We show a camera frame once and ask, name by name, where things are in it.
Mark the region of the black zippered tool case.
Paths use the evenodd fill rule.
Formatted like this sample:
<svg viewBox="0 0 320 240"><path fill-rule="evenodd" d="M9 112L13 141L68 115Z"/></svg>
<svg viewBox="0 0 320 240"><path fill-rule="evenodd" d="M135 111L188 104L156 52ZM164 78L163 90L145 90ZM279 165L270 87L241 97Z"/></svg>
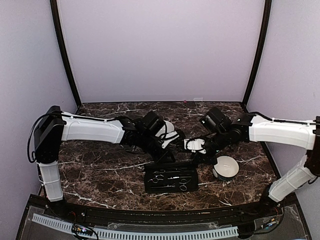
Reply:
<svg viewBox="0 0 320 240"><path fill-rule="evenodd" d="M179 169L181 172L178 173L167 173L161 174L165 178L169 177L180 177L179 179L164 180L158 183L148 182L149 179L155 177L154 171L159 171L160 169ZM178 189L179 183L185 183L187 186L187 191L180 191ZM175 188L162 188L155 189L152 187L166 186L175 184ZM145 164L144 165L144 189L146 193L149 194L161 194L161 193L186 193L195 192L199 189L199 180L197 165L193 165L190 162L174 162L174 163L164 163L164 164Z"/></svg>

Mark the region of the silver hair cutting scissors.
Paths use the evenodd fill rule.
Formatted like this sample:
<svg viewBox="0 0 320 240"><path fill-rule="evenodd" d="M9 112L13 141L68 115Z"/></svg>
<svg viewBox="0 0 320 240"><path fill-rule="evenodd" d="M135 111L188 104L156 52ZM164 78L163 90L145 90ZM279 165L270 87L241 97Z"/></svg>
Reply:
<svg viewBox="0 0 320 240"><path fill-rule="evenodd" d="M165 177L164 175L160 174L160 175L156 175L156 176L150 178L148 180L148 182L151 182L153 184L157 184L160 181L177 180L177 179L180 179L180 178L181 178L180 176Z"/></svg>

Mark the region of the silver thinning scissors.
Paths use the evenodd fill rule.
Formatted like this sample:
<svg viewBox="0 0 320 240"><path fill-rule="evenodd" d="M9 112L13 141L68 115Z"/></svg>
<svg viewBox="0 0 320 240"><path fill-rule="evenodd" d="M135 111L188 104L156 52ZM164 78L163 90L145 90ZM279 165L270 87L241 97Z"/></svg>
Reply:
<svg viewBox="0 0 320 240"><path fill-rule="evenodd" d="M164 185L164 186L154 186L154 187L151 187L152 189L165 189L165 188L175 188L176 185L175 184L171 184L171 185ZM185 192L187 191L187 186L184 182L180 182L179 183L179 186L178 186L178 189L182 192Z"/></svg>

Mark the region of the black hair clip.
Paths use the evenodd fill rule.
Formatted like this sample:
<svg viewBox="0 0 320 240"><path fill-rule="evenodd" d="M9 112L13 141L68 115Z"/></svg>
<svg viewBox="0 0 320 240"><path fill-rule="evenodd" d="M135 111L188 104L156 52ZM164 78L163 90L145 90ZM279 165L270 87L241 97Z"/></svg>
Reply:
<svg viewBox="0 0 320 240"><path fill-rule="evenodd" d="M156 171L154 171L153 173L154 174L159 174L159 175L161 175L161 174L170 174L170 173L180 173L181 172L181 170L180 169L160 169L160 170L156 170Z"/></svg>

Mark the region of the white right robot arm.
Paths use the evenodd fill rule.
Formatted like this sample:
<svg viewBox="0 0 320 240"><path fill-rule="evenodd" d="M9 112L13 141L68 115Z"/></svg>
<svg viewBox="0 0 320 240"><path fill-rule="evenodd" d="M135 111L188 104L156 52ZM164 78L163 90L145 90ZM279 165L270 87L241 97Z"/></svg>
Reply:
<svg viewBox="0 0 320 240"><path fill-rule="evenodd" d="M269 118L259 112L249 112L230 120L222 113L207 113L200 120L208 136L182 140L182 149L200 161L210 161L217 153L239 142L265 143L292 150L298 157L291 169L266 187L255 213L266 217L287 195L320 176L320 118L289 120Z"/></svg>

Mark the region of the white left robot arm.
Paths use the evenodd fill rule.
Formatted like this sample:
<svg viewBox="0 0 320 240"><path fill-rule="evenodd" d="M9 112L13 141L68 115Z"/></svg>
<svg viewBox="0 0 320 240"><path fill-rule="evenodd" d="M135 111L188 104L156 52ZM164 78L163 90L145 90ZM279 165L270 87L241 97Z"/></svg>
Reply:
<svg viewBox="0 0 320 240"><path fill-rule="evenodd" d="M175 162L168 146L181 136L171 122L154 111L136 119L127 116L98 118L71 114L53 105L32 125L26 154L30 163L37 164L51 210L58 217L67 218L71 208L63 201L58 167L63 142L92 141L138 147L149 154L154 163L161 164Z"/></svg>

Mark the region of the plain white bowl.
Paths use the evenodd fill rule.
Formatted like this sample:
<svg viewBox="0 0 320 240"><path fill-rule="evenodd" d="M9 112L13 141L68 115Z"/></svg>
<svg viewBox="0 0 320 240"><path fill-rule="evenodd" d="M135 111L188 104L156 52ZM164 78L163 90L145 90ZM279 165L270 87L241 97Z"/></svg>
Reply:
<svg viewBox="0 0 320 240"><path fill-rule="evenodd" d="M167 120L165 120L164 123L165 125L157 133L157 136L160 137L161 139L169 138L175 134L174 125Z"/></svg>

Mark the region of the white bowl with teal base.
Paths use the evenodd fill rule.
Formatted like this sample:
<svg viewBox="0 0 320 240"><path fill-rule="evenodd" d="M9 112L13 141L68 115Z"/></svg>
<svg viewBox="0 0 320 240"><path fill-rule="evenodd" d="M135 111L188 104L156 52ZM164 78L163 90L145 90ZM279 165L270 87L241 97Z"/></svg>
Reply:
<svg viewBox="0 0 320 240"><path fill-rule="evenodd" d="M231 181L239 173L238 162L230 156L219 156L213 166L213 175L220 181Z"/></svg>

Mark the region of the black right frame post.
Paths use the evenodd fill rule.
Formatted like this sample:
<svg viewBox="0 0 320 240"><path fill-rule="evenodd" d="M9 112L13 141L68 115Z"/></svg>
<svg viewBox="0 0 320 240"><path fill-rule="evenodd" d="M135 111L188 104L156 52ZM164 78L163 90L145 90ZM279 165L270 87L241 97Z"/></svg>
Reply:
<svg viewBox="0 0 320 240"><path fill-rule="evenodd" d="M267 37L267 32L268 32L268 26L269 26L269 21L271 16L271 8L272 8L272 0L265 0L257 47L256 47L250 75L248 78L247 86L241 102L244 107L247 107L249 103L249 100L254 88L255 80L258 74L258 70L259 70L259 66L261 63L263 50L265 46L265 41Z"/></svg>

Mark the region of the black frame post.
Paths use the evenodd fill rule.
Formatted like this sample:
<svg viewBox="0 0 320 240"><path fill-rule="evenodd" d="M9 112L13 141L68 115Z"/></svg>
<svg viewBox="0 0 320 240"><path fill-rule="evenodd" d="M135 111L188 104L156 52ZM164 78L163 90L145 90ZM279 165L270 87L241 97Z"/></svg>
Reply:
<svg viewBox="0 0 320 240"><path fill-rule="evenodd" d="M265 46L265 41L267 37L267 32L268 32L268 26L269 26L269 21L271 16L271 8L272 8L272 0L265 0L257 47L256 47L250 75L248 78L247 86L241 102L244 107L247 107L249 103L249 100L254 88L255 80L258 74L258 70L259 70L259 66L261 63L263 50Z"/></svg>
<svg viewBox="0 0 320 240"><path fill-rule="evenodd" d="M52 20L53 20L54 30L56 34L56 39L57 39L63 67L65 70L65 74L67 77L67 81L68 81L74 102L77 107L80 107L82 105L82 101L76 86L76 81L72 72L69 56L67 53L67 47L64 39L62 23L61 23L61 18L59 13L58 1L50 0L49 2L50 2L50 8L51 8L51 14L52 14Z"/></svg>

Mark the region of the black left frame post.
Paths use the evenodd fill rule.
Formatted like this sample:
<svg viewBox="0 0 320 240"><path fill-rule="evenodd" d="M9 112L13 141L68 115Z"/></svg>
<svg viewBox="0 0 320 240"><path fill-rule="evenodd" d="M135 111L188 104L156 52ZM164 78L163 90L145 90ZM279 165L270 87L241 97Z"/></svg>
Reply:
<svg viewBox="0 0 320 240"><path fill-rule="evenodd" d="M77 107L80 107L82 105L82 101L76 86L76 81L72 72L69 56L67 53L67 47L64 39L62 23L61 23L61 18L59 13L58 1L50 0L49 2L50 2L50 8L51 8L51 14L52 14L52 20L53 20L54 30L56 34L56 39L57 39L63 67L65 70L65 74L67 77L67 81L68 81L74 102Z"/></svg>

